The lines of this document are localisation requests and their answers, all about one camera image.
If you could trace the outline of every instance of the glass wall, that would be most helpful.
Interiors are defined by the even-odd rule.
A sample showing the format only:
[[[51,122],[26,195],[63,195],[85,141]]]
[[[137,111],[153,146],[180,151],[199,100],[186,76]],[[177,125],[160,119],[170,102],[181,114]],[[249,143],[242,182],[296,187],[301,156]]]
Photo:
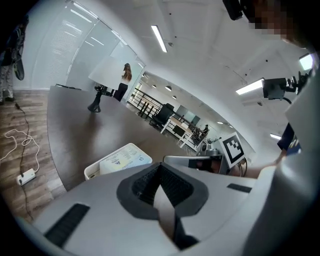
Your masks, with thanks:
[[[127,43],[121,39],[119,34],[102,21],[94,25],[75,53],[70,64],[66,85],[85,91],[94,91],[96,83],[88,76],[96,65],[107,56],[130,64],[132,79],[128,83],[128,90],[122,98],[122,101],[125,102],[133,91],[145,65]]]
[[[37,53],[32,75],[33,88],[65,85],[76,52],[98,22],[98,17],[89,15],[73,2],[61,8]]]
[[[92,92],[95,82],[88,78],[89,74],[111,56],[131,66],[132,79],[122,99],[126,101],[145,64],[118,33],[84,6],[70,1],[60,8],[37,52],[32,87],[49,89],[60,84]]]
[[[109,27],[99,21],[79,48],[66,81],[66,86],[85,91],[94,90],[95,82],[88,78],[105,56],[110,55],[120,42]]]

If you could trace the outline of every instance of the long brown hair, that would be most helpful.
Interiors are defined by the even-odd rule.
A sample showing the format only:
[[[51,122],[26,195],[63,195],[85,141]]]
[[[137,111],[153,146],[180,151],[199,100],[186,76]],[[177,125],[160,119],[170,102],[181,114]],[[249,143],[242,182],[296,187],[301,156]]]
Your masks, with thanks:
[[[132,79],[132,74],[131,74],[131,67],[129,63],[124,65],[123,71],[124,71],[124,75],[122,76],[122,78],[130,82]]]

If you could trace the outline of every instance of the tripod base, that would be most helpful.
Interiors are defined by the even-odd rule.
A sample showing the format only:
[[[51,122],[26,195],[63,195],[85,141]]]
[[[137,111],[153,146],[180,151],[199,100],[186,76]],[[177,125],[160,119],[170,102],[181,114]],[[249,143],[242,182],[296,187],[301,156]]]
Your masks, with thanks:
[[[91,112],[95,112],[95,113],[101,112],[101,108],[99,106],[101,95],[102,95],[101,91],[98,91],[98,93],[95,96],[94,101],[92,102],[91,105],[88,106],[88,110],[90,110]]]

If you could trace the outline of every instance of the white ceiling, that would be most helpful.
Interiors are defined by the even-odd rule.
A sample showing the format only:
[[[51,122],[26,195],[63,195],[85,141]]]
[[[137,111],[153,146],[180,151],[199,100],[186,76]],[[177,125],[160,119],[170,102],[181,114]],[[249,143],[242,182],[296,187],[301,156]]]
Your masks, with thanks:
[[[262,77],[297,76],[305,49],[251,29],[246,18],[232,21],[222,0],[79,2],[123,37],[146,64],[146,71],[200,99],[256,151],[270,133],[284,130],[287,102],[262,99],[262,90],[242,96],[235,91]],[[151,25],[158,25],[167,53],[162,52]]]

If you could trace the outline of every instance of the woman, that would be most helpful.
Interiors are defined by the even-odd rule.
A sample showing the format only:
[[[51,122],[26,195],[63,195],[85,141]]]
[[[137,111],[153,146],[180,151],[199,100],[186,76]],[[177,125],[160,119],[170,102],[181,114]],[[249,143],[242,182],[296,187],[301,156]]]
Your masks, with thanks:
[[[127,63],[124,65],[121,83],[126,85],[127,83],[129,83],[131,81],[131,79],[132,79],[131,67],[130,67],[130,64]]]
[[[131,67],[130,67],[130,64],[127,63],[124,65],[122,80],[121,80],[121,83],[119,84],[119,88],[118,90],[115,91],[113,96],[118,101],[121,101],[122,98],[124,97],[128,89],[128,83],[131,81],[131,79],[132,79]]]

